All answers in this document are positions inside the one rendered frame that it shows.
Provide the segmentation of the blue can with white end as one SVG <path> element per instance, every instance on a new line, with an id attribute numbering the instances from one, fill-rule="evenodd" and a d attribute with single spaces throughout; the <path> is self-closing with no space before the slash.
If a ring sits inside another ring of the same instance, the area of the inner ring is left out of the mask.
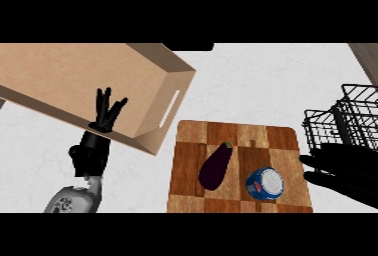
<path id="1" fill-rule="evenodd" d="M 272 167 L 257 169 L 247 177 L 246 189 L 259 200 L 277 200 L 284 194 L 284 178 Z"/>

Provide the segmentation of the black appliance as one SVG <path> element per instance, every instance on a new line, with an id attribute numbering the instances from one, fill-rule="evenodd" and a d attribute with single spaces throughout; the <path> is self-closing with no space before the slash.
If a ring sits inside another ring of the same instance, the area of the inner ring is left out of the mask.
<path id="1" fill-rule="evenodd" d="M 215 43 L 167 43 L 172 51 L 212 51 Z"/>

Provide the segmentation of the tan wooden open drawer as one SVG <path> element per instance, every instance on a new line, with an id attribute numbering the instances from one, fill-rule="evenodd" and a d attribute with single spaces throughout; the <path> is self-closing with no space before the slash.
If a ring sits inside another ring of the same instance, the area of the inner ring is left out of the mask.
<path id="1" fill-rule="evenodd" d="M 97 94 L 128 102 L 107 138 L 157 154 L 195 76 L 160 43 L 0 43 L 0 99 L 86 129 Z"/>

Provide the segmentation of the dark purple eggplant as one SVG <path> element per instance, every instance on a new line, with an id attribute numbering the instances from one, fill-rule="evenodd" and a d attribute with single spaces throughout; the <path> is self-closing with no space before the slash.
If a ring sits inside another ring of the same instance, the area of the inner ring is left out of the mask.
<path id="1" fill-rule="evenodd" d="M 222 185 L 232 154 L 234 142 L 224 142 L 201 166 L 198 180 L 201 186 L 210 191 Z"/>

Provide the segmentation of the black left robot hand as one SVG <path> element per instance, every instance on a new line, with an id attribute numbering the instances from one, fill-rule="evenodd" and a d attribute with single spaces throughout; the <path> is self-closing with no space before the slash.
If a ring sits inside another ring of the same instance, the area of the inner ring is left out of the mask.
<path id="1" fill-rule="evenodd" d="M 129 98 L 110 105 L 111 88 L 98 89 L 97 94 L 97 120 L 89 127 L 102 134 L 113 132 L 114 123 Z M 70 148 L 68 154 L 73 159 L 76 176 L 102 176 L 110 156 L 111 140 L 104 136 L 86 131 L 79 145 Z"/>

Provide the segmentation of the grey-brown wooden cabinet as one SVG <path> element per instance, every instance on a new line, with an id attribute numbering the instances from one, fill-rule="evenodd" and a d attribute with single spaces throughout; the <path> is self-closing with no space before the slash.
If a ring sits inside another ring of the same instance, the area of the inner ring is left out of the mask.
<path id="1" fill-rule="evenodd" d="M 349 47 L 371 83 L 378 86 L 378 43 L 350 43 Z"/>

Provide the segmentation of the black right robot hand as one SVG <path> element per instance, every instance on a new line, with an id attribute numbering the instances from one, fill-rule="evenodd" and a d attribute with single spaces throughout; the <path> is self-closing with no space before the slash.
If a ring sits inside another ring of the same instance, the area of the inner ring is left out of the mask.
<path id="1" fill-rule="evenodd" d="M 378 151 L 358 145 L 322 143 L 300 162 L 314 167 L 305 179 L 378 209 Z"/>

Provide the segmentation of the checkered wooden cutting board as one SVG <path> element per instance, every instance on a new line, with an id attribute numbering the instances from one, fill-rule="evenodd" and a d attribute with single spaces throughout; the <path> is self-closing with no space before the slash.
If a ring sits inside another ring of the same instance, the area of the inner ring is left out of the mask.
<path id="1" fill-rule="evenodd" d="M 198 172 L 221 144 L 234 143 L 224 183 L 209 191 Z M 167 210 L 185 213 L 311 213 L 312 202 L 303 178 L 297 134 L 290 127 L 184 120 L 178 125 Z M 246 180 L 262 167 L 272 167 L 284 178 L 284 194 L 257 200 L 247 192 Z"/>

